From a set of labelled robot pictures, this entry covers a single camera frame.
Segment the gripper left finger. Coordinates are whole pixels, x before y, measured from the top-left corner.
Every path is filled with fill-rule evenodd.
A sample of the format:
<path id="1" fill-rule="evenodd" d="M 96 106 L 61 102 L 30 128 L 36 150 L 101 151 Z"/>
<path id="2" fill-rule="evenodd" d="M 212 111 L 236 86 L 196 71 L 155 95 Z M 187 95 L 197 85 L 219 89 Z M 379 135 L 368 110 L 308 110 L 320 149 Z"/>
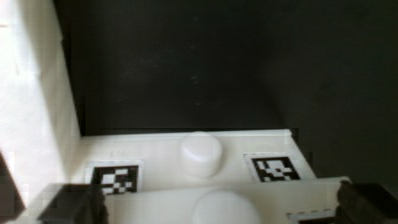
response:
<path id="1" fill-rule="evenodd" d="M 101 187 L 66 184 L 37 217 L 41 224 L 109 224 Z"/>

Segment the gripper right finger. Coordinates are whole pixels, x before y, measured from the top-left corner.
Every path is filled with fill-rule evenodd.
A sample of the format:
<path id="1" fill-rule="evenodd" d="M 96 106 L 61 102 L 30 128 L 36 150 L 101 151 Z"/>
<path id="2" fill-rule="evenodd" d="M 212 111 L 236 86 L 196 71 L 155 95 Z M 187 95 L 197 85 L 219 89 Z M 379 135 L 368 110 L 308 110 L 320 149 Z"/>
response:
<path id="1" fill-rule="evenodd" d="M 379 184 L 341 182 L 336 224 L 398 224 L 398 199 Z"/>

